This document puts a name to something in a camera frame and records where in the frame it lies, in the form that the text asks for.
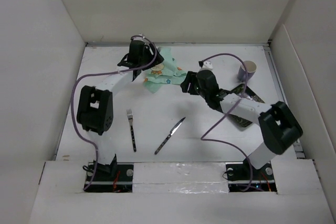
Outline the green cartoon print cloth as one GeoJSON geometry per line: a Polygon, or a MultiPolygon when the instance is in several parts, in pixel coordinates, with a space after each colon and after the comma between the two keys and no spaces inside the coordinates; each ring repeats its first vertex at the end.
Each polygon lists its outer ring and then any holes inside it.
{"type": "Polygon", "coordinates": [[[163,85],[180,85],[186,77],[186,72],[179,67],[171,48],[160,47],[160,55],[164,61],[148,70],[146,70],[143,86],[151,93],[156,93],[163,85]]]}

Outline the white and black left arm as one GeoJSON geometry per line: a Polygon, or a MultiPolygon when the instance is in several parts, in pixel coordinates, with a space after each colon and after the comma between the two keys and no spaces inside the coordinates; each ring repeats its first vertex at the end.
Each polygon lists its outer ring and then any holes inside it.
{"type": "Polygon", "coordinates": [[[95,175],[98,170],[99,149],[93,140],[82,136],[77,125],[80,124],[86,132],[94,132],[101,136],[108,131],[113,122],[113,97],[126,85],[133,82],[144,70],[148,70],[164,58],[155,44],[141,35],[131,37],[129,52],[117,64],[112,72],[85,74],[78,78],[71,92],[70,110],[73,128],[78,137],[95,149],[96,159],[93,168],[86,171],[95,175]],[[74,96],[79,82],[88,77],[105,76],[97,86],[83,86],[80,91],[77,111],[74,108],[74,96]]]}

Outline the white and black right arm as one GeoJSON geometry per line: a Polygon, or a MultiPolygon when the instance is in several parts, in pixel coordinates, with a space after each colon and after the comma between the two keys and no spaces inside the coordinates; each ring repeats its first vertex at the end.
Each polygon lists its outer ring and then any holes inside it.
{"type": "Polygon", "coordinates": [[[282,155],[303,135],[302,127],[284,102],[261,103],[221,89],[210,70],[189,71],[180,87],[184,93],[201,96],[211,109],[238,116],[260,127],[263,142],[243,165],[247,178],[254,179],[260,175],[267,162],[282,155]]]}

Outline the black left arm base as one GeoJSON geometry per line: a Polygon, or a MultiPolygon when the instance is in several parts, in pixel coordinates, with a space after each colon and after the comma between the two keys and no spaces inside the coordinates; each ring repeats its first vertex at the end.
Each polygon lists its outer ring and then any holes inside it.
{"type": "Polygon", "coordinates": [[[86,193],[131,193],[133,188],[133,163],[118,163],[111,173],[97,169],[86,193]]]}

